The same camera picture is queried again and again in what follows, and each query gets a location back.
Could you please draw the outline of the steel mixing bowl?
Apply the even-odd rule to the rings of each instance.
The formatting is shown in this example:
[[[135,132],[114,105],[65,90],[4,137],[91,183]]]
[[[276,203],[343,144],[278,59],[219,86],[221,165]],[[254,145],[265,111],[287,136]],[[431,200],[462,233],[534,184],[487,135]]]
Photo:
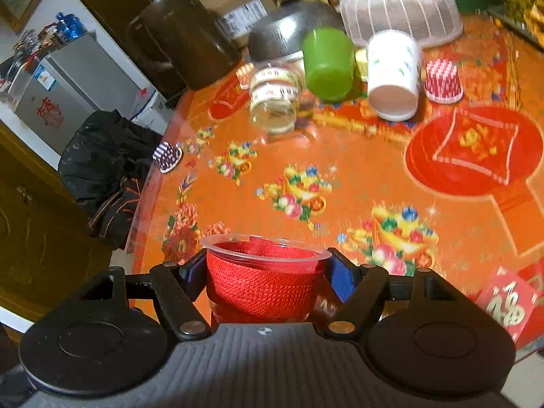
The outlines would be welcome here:
[[[344,31],[341,15],[322,2],[292,1],[259,20],[248,36],[254,63],[293,61],[303,57],[303,40],[320,28]]]

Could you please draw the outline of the white paper cup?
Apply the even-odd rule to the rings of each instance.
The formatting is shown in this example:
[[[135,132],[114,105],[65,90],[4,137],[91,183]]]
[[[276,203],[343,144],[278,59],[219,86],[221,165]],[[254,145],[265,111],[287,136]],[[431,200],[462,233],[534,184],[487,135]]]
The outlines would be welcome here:
[[[367,59],[371,108],[388,122],[411,119],[421,92],[421,47],[403,31],[381,31],[370,38]]]

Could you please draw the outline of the purple white cupcake liner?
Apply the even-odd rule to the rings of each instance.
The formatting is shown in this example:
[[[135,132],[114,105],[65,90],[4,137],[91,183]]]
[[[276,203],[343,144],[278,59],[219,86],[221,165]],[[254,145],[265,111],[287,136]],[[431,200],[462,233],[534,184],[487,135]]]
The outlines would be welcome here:
[[[152,158],[161,173],[172,171],[181,161],[183,150],[177,144],[162,141],[154,150]]]

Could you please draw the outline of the clear cup with red sleeve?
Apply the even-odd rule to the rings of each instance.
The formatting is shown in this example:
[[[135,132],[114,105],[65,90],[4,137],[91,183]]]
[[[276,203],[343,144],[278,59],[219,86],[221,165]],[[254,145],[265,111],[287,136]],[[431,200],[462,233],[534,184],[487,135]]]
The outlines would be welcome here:
[[[206,294],[218,322],[303,321],[325,284],[332,253],[301,242],[222,234],[202,239]]]

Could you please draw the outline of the red white cupcake liner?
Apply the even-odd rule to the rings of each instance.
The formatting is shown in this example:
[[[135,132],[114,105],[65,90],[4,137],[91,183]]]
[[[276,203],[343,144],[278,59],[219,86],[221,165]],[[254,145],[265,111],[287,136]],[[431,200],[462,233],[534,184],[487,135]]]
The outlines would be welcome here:
[[[424,91],[427,98],[439,104],[454,104],[464,96],[458,69],[447,59],[435,59],[425,67]]]

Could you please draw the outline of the black jacket on chair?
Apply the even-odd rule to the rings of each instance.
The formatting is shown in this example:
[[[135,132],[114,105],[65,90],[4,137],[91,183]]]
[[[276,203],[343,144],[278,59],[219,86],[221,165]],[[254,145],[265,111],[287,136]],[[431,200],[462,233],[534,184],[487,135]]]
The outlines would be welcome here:
[[[90,234],[126,246],[152,154],[162,135],[116,110],[91,113],[61,155],[63,186],[88,217]]]

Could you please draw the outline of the cardboard box with label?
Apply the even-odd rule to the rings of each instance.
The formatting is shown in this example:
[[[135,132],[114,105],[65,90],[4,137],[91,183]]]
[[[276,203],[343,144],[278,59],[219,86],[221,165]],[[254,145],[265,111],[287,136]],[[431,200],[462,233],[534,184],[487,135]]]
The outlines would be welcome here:
[[[199,0],[238,48],[248,43],[254,25],[277,10],[274,0]]]

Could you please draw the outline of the grey refrigerator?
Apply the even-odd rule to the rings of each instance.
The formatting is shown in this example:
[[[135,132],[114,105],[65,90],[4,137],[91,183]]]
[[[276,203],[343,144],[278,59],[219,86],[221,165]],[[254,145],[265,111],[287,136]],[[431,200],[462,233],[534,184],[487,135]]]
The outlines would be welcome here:
[[[9,87],[15,115],[57,154],[95,111],[130,119],[140,89],[97,42],[91,31],[39,54]]]

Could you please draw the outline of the white mesh food cover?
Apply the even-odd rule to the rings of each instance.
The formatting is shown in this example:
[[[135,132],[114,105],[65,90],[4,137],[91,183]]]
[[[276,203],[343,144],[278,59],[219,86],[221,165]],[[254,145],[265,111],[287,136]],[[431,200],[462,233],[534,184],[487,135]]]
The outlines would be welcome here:
[[[347,36],[360,47],[381,31],[402,31],[421,48],[437,47],[464,30],[455,0],[339,0]]]

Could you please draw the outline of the blue water bottle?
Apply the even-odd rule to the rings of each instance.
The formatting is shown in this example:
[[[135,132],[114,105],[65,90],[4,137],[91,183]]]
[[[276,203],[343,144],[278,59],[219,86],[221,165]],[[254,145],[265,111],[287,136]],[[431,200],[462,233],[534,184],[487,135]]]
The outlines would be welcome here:
[[[70,43],[88,32],[79,18],[72,13],[65,15],[58,12],[56,19],[57,32],[64,43]]]

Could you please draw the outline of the clear glass jar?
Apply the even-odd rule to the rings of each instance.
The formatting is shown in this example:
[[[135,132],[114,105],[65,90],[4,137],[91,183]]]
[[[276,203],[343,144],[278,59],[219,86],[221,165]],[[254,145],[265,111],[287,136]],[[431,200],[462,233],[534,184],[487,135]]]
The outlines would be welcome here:
[[[290,63],[260,65],[250,79],[250,122],[269,134],[295,129],[304,89],[301,70]]]

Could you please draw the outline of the green plastic cup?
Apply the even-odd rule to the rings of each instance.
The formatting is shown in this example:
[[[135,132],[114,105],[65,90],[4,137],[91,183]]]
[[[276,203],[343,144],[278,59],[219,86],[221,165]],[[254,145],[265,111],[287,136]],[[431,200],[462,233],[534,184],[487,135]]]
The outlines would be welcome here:
[[[303,41],[306,87],[326,101],[341,101],[351,92],[355,50],[349,37],[331,27],[309,32]]]

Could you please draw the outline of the dark brown plastic jug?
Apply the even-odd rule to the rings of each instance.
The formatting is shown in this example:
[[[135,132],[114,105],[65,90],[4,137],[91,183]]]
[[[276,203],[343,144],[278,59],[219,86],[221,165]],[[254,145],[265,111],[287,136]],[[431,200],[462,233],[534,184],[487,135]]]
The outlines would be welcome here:
[[[163,62],[144,52],[136,40],[146,31],[166,56]],[[208,87],[235,69],[237,47],[199,0],[154,0],[126,28],[138,58],[157,71],[174,70],[192,90]]]

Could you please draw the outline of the red fu envelope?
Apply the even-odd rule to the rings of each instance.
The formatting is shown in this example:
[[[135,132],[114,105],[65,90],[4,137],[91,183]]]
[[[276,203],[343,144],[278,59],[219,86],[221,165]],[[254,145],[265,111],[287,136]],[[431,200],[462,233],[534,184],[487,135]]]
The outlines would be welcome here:
[[[476,303],[519,343],[539,298],[539,291],[527,280],[500,266],[491,274]]]

